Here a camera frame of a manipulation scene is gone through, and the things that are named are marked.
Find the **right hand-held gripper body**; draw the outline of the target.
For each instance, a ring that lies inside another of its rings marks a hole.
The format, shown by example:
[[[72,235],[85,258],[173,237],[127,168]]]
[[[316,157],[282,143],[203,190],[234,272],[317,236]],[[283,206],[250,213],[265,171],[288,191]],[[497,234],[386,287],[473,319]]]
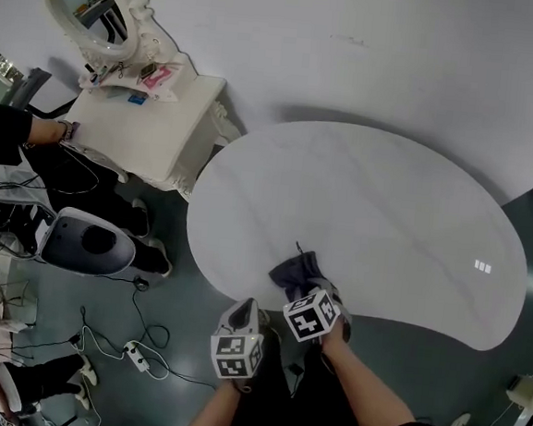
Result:
[[[338,289],[325,278],[310,278],[301,286],[286,292],[288,303],[283,314],[297,342],[321,339],[342,320],[343,339],[351,334],[352,318],[343,304]]]

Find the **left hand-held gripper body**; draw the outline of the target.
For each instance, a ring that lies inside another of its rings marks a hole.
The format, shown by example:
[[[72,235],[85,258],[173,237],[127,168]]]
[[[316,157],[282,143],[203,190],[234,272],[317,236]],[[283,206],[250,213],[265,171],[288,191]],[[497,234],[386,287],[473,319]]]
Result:
[[[259,331],[252,335],[219,333],[219,322],[210,337],[211,361],[219,379],[246,380],[255,376],[263,359],[262,333],[269,317],[260,310]]]

